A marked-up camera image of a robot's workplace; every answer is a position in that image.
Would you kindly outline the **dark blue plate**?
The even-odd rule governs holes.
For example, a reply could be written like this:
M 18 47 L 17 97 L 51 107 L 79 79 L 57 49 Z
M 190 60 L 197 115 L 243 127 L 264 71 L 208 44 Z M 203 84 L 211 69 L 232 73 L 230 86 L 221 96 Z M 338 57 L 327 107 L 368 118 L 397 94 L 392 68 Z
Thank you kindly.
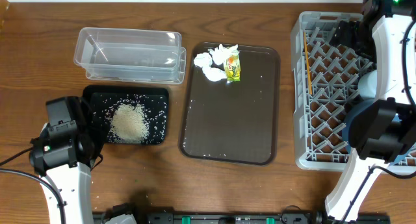
M 349 140 L 348 140 L 348 137 L 349 137 L 349 132 L 350 132 L 350 128 L 351 128 L 351 123 L 352 123 L 352 121 L 353 121 L 353 119 L 358 115 L 358 114 L 360 114 L 362 111 L 364 111 L 366 108 L 368 108 L 368 107 L 370 107 L 371 106 L 371 104 L 373 104 L 373 99 L 366 99 L 366 100 L 364 100 L 364 101 L 362 101 L 362 102 L 360 102 L 360 103 L 358 103 L 357 105 L 355 105 L 350 111 L 349 111 L 349 113 L 346 115 L 346 117 L 345 117 L 345 119 L 344 119 L 344 123 L 346 124 L 346 127 L 345 128 L 343 128 L 342 129 L 342 137 L 343 137 L 343 140 L 345 141 L 345 142 L 347 142 L 347 146 L 345 147 L 346 148 L 346 150 L 347 150 L 347 152 L 348 152 L 348 154 L 350 154 L 350 152 L 351 152 L 351 146 L 349 145 L 350 143 L 349 143 Z M 394 122 L 401 122 L 402 120 L 399 118 L 399 116 L 398 116 L 398 114 L 396 114 L 395 115 L 395 117 L 393 118 L 393 121 Z M 411 148 L 413 147 L 413 146 L 415 146 L 415 144 L 413 144 L 410 148 L 409 148 L 409 150 L 405 153 L 405 154 L 403 154 L 403 155 L 398 155 L 397 157 L 396 157 L 396 159 L 394 160 L 394 162 L 392 162 L 391 164 L 392 165 L 396 165 L 396 164 L 398 164 L 400 161 L 402 161 L 403 159 L 405 159 L 405 157 L 410 153 L 410 151 L 411 151 Z

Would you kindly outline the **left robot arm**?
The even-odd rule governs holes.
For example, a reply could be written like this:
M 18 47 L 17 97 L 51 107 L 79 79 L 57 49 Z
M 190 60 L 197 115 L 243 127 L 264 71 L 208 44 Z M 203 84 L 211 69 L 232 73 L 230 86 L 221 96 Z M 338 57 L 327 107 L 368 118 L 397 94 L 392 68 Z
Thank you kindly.
M 48 121 L 31 140 L 29 162 L 42 181 L 49 220 L 93 223 L 91 170 L 102 157 L 108 130 L 93 122 L 93 111 L 82 97 L 61 97 L 45 105 Z

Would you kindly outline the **pile of rice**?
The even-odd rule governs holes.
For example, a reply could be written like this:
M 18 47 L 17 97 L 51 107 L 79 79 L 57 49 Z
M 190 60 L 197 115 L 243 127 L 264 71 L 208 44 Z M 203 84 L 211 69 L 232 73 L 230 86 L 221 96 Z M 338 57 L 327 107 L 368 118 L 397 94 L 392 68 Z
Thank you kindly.
M 102 126 L 109 128 L 107 142 L 157 145 L 164 141 L 167 96 L 102 93 L 93 100 L 94 116 Z

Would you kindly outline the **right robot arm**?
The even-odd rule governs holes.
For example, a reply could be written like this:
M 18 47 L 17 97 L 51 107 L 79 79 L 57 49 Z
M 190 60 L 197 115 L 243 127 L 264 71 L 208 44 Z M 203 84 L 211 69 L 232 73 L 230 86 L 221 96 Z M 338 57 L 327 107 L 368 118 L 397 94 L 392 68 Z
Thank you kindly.
M 328 220 L 358 219 L 364 198 L 380 173 L 415 145 L 415 0 L 363 0 L 360 21 L 340 21 L 330 45 L 345 45 L 375 62 L 359 80 L 363 101 L 344 122 L 350 146 L 347 165 L 325 199 Z

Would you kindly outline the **white light-blue small bowl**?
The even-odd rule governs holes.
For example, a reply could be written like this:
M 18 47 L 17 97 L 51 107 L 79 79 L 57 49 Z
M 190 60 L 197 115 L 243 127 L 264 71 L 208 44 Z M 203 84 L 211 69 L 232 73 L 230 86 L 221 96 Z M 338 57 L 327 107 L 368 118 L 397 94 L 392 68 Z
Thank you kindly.
M 376 95 L 376 87 L 377 87 L 377 71 L 371 71 L 362 78 L 360 78 L 358 82 L 358 91 L 360 96 L 363 99 L 374 99 Z

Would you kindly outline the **white tissue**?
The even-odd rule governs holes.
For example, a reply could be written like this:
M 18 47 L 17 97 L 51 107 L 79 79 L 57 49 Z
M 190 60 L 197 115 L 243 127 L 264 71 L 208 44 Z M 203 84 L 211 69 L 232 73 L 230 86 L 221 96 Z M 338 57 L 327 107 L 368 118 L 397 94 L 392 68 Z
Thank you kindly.
M 233 45 L 231 47 L 224 47 L 220 44 L 218 47 L 214 49 L 208 49 L 208 53 L 211 56 L 210 65 L 221 65 L 226 62 L 229 58 L 232 60 L 239 59 L 239 45 Z
M 212 67 L 213 59 L 209 53 L 199 53 L 194 58 L 194 65 L 201 68 L 203 74 L 211 82 L 226 79 L 224 70 Z

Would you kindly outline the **white tissue top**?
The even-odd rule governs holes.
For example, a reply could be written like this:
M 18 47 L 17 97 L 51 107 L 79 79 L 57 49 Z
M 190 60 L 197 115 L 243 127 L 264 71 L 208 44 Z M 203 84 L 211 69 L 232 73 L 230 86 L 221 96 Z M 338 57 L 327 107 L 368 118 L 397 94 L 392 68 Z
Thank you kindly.
M 239 45 L 233 45 L 231 47 L 224 47 L 220 44 L 218 47 L 214 49 L 208 49 L 208 53 L 211 56 L 210 65 L 221 65 L 226 62 L 229 58 L 232 60 L 239 59 Z

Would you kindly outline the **yellow green snack wrapper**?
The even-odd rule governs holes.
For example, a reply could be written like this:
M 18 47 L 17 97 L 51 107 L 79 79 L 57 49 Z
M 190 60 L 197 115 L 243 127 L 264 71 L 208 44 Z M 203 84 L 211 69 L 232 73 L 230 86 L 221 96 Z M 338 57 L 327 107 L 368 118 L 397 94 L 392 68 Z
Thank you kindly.
M 229 82 L 239 82 L 241 80 L 241 65 L 239 52 L 233 53 L 223 63 L 224 71 Z

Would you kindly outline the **wooden chopstick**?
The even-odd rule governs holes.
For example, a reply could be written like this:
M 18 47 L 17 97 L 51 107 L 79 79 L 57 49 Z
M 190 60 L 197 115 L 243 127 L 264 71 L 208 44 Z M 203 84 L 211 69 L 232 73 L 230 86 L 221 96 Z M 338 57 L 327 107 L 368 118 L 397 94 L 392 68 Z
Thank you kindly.
M 310 65 L 309 65 L 309 52 L 307 48 L 307 38 L 306 38 L 306 31 L 303 32 L 303 38 L 304 38 L 304 51 L 305 51 L 305 66 L 307 71 L 307 85 L 308 85 L 308 91 L 309 95 L 313 95 L 313 89 L 311 85 L 311 74 L 310 74 Z

